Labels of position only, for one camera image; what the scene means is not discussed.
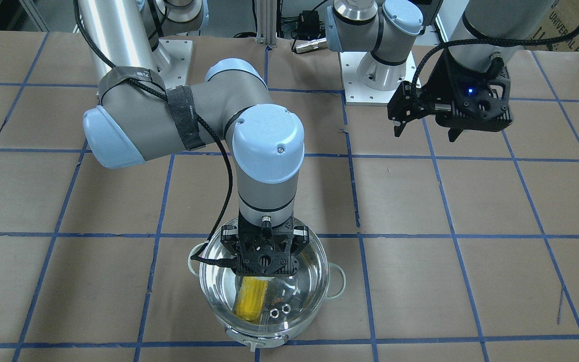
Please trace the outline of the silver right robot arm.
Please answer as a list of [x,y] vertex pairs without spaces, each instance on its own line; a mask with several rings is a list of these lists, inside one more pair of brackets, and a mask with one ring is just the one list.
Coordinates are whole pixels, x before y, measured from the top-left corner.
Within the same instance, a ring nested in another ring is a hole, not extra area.
[[242,277],[289,277],[310,241],[293,220],[304,127],[274,105],[266,82],[243,59],[224,59],[200,84],[166,81],[132,1],[75,1],[76,25],[99,59],[99,104],[83,115],[96,159],[129,167],[216,144],[228,173],[227,200],[239,195],[236,225],[216,222],[230,256],[191,258]]

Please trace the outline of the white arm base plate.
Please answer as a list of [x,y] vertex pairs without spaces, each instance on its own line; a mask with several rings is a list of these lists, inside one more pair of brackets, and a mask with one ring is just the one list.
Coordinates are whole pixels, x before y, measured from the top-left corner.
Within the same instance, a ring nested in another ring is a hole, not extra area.
[[191,40],[159,39],[152,56],[166,89],[187,84],[192,49]]
[[345,51],[339,54],[345,101],[357,106],[385,106],[398,85],[411,81],[416,65],[412,53],[397,66],[377,62],[369,51]]

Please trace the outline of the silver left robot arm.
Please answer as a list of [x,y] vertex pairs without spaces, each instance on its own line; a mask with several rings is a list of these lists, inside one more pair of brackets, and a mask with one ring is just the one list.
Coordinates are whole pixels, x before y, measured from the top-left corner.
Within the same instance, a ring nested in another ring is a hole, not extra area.
[[382,71],[405,70],[418,35],[440,1],[335,1],[328,7],[326,37],[333,51],[363,51],[360,76],[373,88],[395,90],[388,118],[395,136],[415,119],[433,115],[455,141],[466,130],[499,132],[513,122],[506,64],[529,39],[551,7],[550,1],[469,1],[427,82],[417,80],[430,54],[411,80],[377,83]]

